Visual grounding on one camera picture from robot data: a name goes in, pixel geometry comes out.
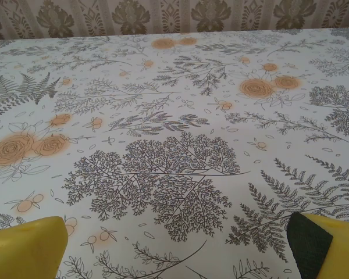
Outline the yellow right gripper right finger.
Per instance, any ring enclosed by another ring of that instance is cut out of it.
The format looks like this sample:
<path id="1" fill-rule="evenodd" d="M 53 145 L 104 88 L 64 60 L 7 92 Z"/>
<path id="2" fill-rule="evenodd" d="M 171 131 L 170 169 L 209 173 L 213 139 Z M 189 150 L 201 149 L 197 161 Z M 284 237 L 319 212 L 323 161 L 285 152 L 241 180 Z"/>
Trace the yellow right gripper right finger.
<path id="1" fill-rule="evenodd" d="M 294 212 L 287 240 L 301 278 L 349 278 L 349 222 Z"/>

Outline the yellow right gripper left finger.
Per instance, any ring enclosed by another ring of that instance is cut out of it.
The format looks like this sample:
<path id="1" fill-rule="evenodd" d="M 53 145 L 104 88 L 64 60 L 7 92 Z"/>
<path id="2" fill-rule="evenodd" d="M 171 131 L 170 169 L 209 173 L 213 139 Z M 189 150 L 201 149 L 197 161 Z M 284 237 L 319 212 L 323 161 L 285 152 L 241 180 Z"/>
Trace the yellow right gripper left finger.
<path id="1" fill-rule="evenodd" d="M 66 247 L 61 217 L 0 230 L 0 279 L 55 278 Z"/>

